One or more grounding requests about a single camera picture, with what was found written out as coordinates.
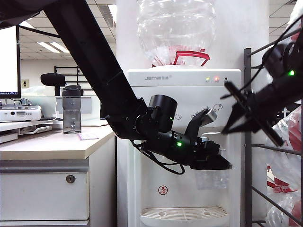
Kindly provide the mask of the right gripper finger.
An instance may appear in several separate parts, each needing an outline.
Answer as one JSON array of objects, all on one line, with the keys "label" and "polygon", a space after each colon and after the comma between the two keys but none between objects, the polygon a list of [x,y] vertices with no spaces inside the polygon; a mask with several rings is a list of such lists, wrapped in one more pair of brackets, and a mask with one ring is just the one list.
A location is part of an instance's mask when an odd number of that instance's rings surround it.
[{"label": "right gripper finger", "polygon": [[254,121],[251,112],[246,107],[243,105],[233,105],[231,115],[221,133],[256,132],[258,129],[258,124]]},{"label": "right gripper finger", "polygon": [[247,102],[247,97],[242,93],[237,94],[226,94],[220,97],[220,99],[226,99],[229,97],[233,97],[238,103],[245,104]]}]

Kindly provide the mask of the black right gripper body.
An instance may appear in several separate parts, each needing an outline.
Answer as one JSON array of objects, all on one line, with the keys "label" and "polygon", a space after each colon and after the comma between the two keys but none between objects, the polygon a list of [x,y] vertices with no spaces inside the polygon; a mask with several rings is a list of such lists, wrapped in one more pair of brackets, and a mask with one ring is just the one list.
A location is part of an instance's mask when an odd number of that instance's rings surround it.
[{"label": "black right gripper body", "polygon": [[[224,84],[230,94],[241,93],[235,85],[228,81]],[[273,120],[275,113],[282,107],[274,105],[276,98],[274,97],[277,91],[276,85],[269,84],[257,93],[247,91],[244,95],[247,97],[247,102],[241,104],[236,102],[235,105],[243,105],[250,112],[254,121],[258,124],[259,131],[262,131],[271,139],[276,146],[282,146],[284,141],[281,137],[273,130],[271,121]]]}]

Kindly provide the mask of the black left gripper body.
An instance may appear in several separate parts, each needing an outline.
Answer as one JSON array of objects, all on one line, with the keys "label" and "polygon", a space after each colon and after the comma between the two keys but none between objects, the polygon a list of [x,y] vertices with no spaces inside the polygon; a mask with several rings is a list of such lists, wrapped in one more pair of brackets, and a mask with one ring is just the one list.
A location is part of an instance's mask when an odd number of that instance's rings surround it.
[{"label": "black left gripper body", "polygon": [[202,139],[198,139],[196,141],[191,142],[189,147],[190,147],[189,165],[193,163],[195,159],[201,156],[220,155],[219,152],[220,145],[216,144],[212,140],[202,141]]}]

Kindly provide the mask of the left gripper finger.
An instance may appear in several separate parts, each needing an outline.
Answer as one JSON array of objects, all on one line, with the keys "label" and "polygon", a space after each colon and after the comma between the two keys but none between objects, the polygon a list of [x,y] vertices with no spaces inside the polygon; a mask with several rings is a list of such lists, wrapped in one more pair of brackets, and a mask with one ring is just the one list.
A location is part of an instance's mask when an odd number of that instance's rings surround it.
[{"label": "left gripper finger", "polygon": [[221,155],[198,157],[189,166],[194,170],[228,170],[232,168],[232,164]]}]

